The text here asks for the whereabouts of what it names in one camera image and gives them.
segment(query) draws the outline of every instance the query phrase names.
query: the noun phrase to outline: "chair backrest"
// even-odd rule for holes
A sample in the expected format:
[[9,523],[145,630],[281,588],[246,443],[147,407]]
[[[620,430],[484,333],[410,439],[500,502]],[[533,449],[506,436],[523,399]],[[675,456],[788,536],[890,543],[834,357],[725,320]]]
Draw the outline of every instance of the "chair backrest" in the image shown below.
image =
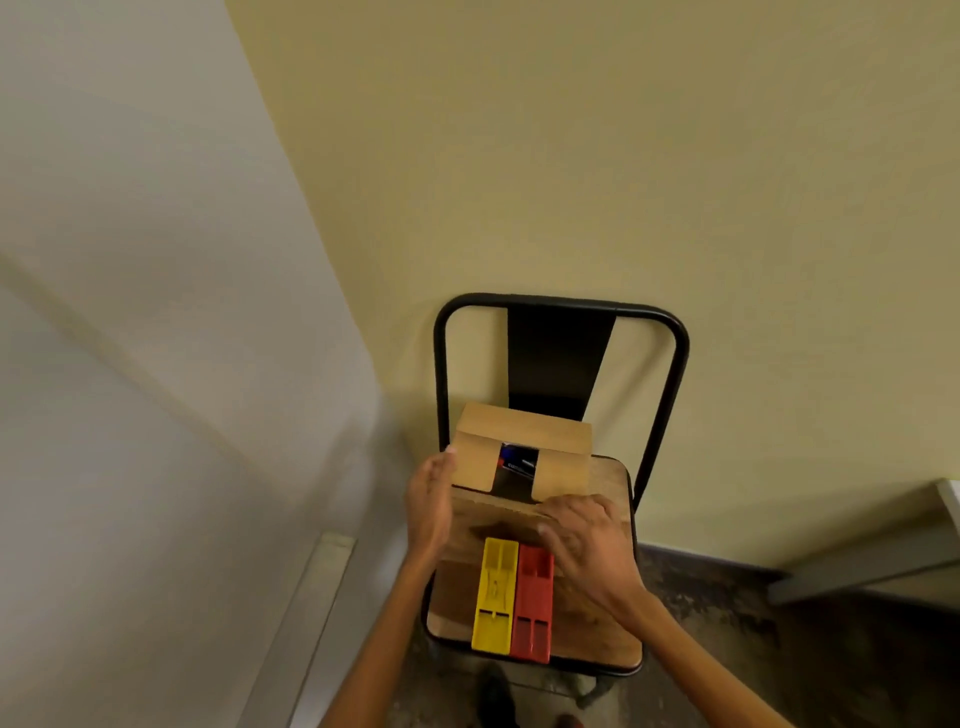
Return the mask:
[[640,303],[495,293],[466,293],[451,299],[437,314],[433,327],[440,449],[450,443],[446,322],[455,311],[475,305],[507,309],[510,407],[569,420],[582,420],[587,411],[617,317],[648,319],[670,330],[676,346],[634,480],[631,505],[636,510],[657,460],[690,352],[690,339],[680,319],[662,308]]

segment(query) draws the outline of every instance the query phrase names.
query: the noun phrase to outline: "cardboard flap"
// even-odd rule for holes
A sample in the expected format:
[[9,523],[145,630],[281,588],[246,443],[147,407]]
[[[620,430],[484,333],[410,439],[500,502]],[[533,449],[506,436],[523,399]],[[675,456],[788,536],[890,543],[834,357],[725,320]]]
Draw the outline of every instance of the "cardboard flap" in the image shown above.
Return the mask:
[[593,452],[593,428],[587,423],[475,401],[467,402],[464,407],[464,413],[457,423],[457,432],[540,450],[552,449],[580,455]]
[[553,496],[585,496],[589,478],[589,458],[572,452],[542,449],[537,457],[533,500]]
[[457,449],[457,469],[453,483],[474,491],[489,493],[496,476],[496,462],[500,458],[500,441],[471,435],[459,429],[453,435]]

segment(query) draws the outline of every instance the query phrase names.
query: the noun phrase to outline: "person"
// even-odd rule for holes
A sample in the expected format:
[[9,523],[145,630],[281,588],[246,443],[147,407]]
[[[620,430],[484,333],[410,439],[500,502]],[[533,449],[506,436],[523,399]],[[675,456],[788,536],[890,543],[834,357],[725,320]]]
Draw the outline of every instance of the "person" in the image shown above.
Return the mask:
[[[406,557],[321,728],[384,724],[423,590],[450,533],[455,467],[456,452],[447,448],[424,460],[411,476],[405,495]],[[542,515],[537,530],[564,576],[657,655],[711,728],[790,728],[785,718],[686,634],[647,591],[634,560],[634,545],[624,534],[612,502],[602,496],[552,497],[537,510]],[[485,705],[478,716],[484,728],[516,726],[513,701],[497,687],[502,684],[488,681],[487,695],[482,695]],[[579,722],[562,716],[558,725]]]

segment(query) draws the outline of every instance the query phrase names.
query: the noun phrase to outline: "dirty floor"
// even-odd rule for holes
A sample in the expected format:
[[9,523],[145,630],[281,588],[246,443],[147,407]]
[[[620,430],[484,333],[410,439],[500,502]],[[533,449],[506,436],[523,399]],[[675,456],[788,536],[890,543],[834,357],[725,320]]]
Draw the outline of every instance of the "dirty floor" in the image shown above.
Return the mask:
[[[863,594],[774,608],[770,574],[643,547],[641,570],[714,656],[798,728],[947,728],[960,725],[960,615]],[[390,728],[479,728],[474,674],[482,661],[417,635]],[[580,711],[592,679],[505,665],[521,728],[552,728],[571,713],[587,728],[707,728],[653,655]]]

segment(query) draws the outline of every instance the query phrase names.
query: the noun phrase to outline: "forearm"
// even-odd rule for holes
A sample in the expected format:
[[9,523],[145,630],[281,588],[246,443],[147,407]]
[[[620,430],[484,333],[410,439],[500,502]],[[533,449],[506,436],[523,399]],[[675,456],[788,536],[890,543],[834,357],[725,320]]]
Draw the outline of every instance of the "forearm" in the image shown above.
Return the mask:
[[321,728],[380,728],[400,676],[423,589],[433,569],[408,558]]
[[703,649],[654,595],[637,593],[614,616],[649,647],[711,728],[790,728],[790,723]]

